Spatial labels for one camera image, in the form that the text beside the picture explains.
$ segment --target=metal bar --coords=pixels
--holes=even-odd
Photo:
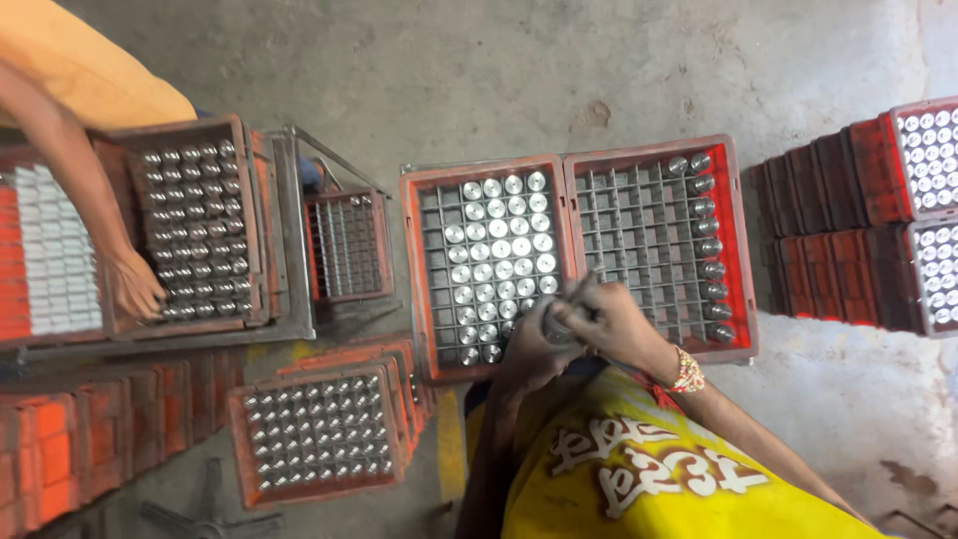
[[[358,177],[358,178],[361,179],[364,183],[366,183],[367,185],[369,185],[369,186],[372,187],[373,189],[376,189],[377,191],[379,191],[379,193],[380,193],[381,195],[383,195],[384,197],[386,197],[387,199],[391,199],[391,198],[392,198],[392,196],[390,196],[390,195],[389,195],[388,193],[386,193],[381,187],[379,187],[379,185],[378,185],[377,183],[375,183],[370,177],[366,176],[366,173],[364,173],[364,172],[360,171],[359,169],[357,169],[356,167],[354,167],[352,163],[350,163],[349,161],[347,161],[346,159],[344,159],[343,157],[341,157],[338,153],[336,153],[336,152],[334,152],[333,150],[331,150],[328,146],[326,146],[326,145],[323,144],[322,142],[319,142],[318,140],[316,140],[311,134],[305,132],[302,128],[299,128],[298,126],[295,126],[295,125],[287,126],[286,128],[289,129],[289,131],[293,134],[294,137],[296,137],[296,138],[302,140],[303,142],[309,144],[309,145],[312,146],[315,150],[318,150],[318,151],[321,152],[323,155],[325,155],[325,156],[327,156],[328,158],[332,159],[336,164],[338,164],[339,166],[343,167],[344,169],[346,169],[347,171],[349,171],[350,173],[352,173],[353,176]],[[299,157],[299,151],[298,151],[298,150],[297,150],[297,155],[296,155],[296,156],[297,156],[297,163],[298,163],[298,162],[299,162],[299,159],[298,159],[298,157]]]

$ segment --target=concrete floor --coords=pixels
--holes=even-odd
[[[958,4],[945,0],[59,1],[197,106],[263,129],[294,121],[390,190],[404,162],[720,132],[746,168],[893,105],[958,93]],[[370,331],[408,323],[401,313]],[[866,515],[956,501],[955,342],[765,314],[760,326],[753,367],[707,369],[732,399]],[[425,535],[422,515],[439,502],[435,436],[425,440],[401,488],[287,508],[285,536]],[[229,453],[220,434],[137,492],[182,505],[202,457]]]

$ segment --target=yellow t-shirt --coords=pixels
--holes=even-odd
[[[166,81],[50,0],[0,0],[0,59],[32,77],[90,128],[196,118],[190,102]],[[0,126],[15,127],[5,110]]]
[[[659,409],[616,367],[565,398],[573,393],[555,407],[562,399],[523,402],[516,440],[523,460],[502,537],[882,536],[692,420]],[[549,417],[549,408],[558,413]],[[467,419],[470,460],[483,410]]]

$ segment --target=finger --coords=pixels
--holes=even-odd
[[[564,301],[553,302],[550,310],[556,319],[562,322],[565,327],[572,330],[572,333],[575,333],[580,339],[585,340],[589,344],[598,346],[598,340],[602,330],[595,322],[585,319],[572,305]]]

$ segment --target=orange shirt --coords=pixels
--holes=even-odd
[[[196,118],[168,82],[50,0],[0,0],[0,59],[32,77],[90,128]],[[15,126],[2,109],[0,126]]]

